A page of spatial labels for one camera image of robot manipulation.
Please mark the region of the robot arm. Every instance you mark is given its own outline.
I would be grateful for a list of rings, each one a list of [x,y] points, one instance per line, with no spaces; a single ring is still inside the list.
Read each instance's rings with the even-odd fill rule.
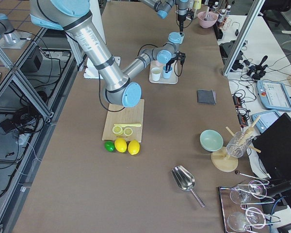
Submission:
[[[105,81],[105,100],[123,107],[134,107],[141,99],[141,87],[132,79],[151,61],[170,62],[181,42],[180,34],[171,32],[162,47],[143,50],[121,70],[92,22],[88,0],[32,0],[30,16],[37,26],[71,33]]]
[[[140,2],[153,9],[162,19],[167,17],[175,5],[177,7],[176,23],[179,26],[180,35],[183,35],[183,30],[185,28],[184,21],[186,18],[190,17],[190,19],[193,19],[194,17],[194,11],[192,11],[189,0],[165,0],[164,2],[161,0],[140,0]]]

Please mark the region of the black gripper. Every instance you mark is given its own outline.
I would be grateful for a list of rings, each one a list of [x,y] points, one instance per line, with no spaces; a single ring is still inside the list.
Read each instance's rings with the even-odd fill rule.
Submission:
[[[179,33],[183,33],[183,23],[185,21],[185,15],[177,14],[177,20],[179,23]]]
[[[171,60],[169,60],[166,65],[165,65],[165,73],[170,73],[172,72],[172,64],[176,61],[175,58],[172,58]]]

